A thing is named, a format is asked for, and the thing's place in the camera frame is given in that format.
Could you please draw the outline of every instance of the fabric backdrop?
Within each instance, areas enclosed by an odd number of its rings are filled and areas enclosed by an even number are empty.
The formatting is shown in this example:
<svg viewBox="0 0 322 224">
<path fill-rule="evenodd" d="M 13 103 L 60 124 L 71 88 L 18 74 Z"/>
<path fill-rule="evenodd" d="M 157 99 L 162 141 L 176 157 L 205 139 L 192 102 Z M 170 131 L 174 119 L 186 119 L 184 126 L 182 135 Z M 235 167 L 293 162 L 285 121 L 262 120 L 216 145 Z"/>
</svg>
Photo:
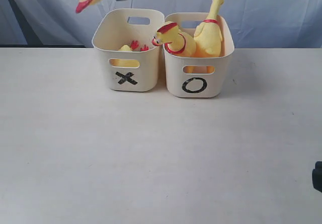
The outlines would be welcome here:
<svg viewBox="0 0 322 224">
<path fill-rule="evenodd" d="M 147 8 L 168 15 L 207 12 L 211 4 L 211 0 L 103 0 L 77 15 L 77 0 L 15 1 L 44 44 L 87 47 L 110 10 Z M 322 47 L 322 0 L 225 0 L 220 14 L 239 48 Z"/>
</svg>

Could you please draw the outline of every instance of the plastic bin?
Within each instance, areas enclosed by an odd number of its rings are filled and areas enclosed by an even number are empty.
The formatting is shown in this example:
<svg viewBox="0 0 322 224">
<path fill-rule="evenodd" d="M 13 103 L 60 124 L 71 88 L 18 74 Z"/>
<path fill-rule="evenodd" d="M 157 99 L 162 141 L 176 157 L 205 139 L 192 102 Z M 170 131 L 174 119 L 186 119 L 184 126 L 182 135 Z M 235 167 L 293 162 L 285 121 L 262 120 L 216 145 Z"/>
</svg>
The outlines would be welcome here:
<svg viewBox="0 0 322 224">
<path fill-rule="evenodd" d="M 178 23 L 182 31 L 193 36 L 197 25 L 206 19 L 208 13 L 175 13 L 166 17 L 166 21 Z M 182 23 L 194 23 L 194 28 L 184 28 Z M 218 17 L 223 32 L 222 57 L 192 58 L 178 57 L 165 52 L 167 89 L 177 97 L 210 98 L 218 95 L 225 80 L 231 55 L 234 52 L 234 43 L 225 19 Z M 185 73 L 184 67 L 213 66 L 213 73 Z"/>
<path fill-rule="evenodd" d="M 145 18 L 147 24 L 132 24 L 130 19 Z M 149 9 L 116 9 L 110 11 L 95 32 L 92 44 L 99 54 L 108 87 L 113 90 L 144 92 L 152 89 L 158 79 L 159 47 L 151 43 L 152 35 L 165 21 L 163 13 Z M 139 41 L 148 51 L 118 51 L 123 45 Z M 115 59 L 137 60 L 139 66 L 118 67 Z"/>
</svg>

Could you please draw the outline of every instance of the x symbol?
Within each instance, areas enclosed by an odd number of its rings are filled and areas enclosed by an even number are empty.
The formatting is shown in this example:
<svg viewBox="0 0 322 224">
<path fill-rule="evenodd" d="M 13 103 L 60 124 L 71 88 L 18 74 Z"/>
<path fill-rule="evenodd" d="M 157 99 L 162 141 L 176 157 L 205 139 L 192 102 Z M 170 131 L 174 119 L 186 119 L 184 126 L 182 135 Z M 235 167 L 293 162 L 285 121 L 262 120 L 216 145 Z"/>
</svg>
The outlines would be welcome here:
<svg viewBox="0 0 322 224">
<path fill-rule="evenodd" d="M 122 78 L 118 82 L 118 84 L 120 84 L 120 85 L 123 84 L 124 82 L 130 82 L 133 85 L 136 85 L 137 84 L 137 82 L 135 80 L 131 79 L 131 77 L 134 76 L 134 74 L 132 72 L 129 72 L 126 75 L 123 75 L 123 74 L 121 74 L 120 72 L 117 71 L 115 74 L 118 77 L 121 77 Z"/>
</svg>

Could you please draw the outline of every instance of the red comb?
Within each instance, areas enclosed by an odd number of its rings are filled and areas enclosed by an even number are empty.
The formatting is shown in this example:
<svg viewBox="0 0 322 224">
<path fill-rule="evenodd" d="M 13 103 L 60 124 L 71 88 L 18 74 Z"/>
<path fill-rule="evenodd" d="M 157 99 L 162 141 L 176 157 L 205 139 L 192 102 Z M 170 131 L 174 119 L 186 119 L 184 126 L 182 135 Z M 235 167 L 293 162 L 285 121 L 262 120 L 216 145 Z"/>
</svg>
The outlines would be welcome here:
<svg viewBox="0 0 322 224">
<path fill-rule="evenodd" d="M 169 31 L 171 28 L 177 26 L 177 23 L 169 23 L 167 25 L 162 26 L 161 28 L 159 28 L 159 30 L 157 31 L 158 33 L 166 33 L 167 31 Z"/>
</svg>

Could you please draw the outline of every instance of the o symbol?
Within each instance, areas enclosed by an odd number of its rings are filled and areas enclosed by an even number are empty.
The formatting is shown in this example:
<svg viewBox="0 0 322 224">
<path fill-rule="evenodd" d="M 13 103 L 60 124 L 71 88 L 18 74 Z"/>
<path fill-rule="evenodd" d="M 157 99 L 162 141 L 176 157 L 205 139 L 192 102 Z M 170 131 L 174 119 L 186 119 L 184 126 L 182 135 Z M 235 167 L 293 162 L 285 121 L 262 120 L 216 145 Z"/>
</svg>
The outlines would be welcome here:
<svg viewBox="0 0 322 224">
<path fill-rule="evenodd" d="M 196 90 L 196 91 L 190 91 L 187 89 L 187 84 L 189 84 L 191 81 L 193 80 L 201 80 L 203 85 L 202 87 L 199 89 L 199 90 Z M 182 90 L 184 90 L 185 92 L 187 93 L 200 93 L 200 92 L 203 92 L 205 89 L 207 88 L 207 82 L 205 79 L 203 78 L 200 78 L 200 77 L 192 77 L 188 80 L 186 80 L 183 84 L 182 84 Z"/>
</svg>

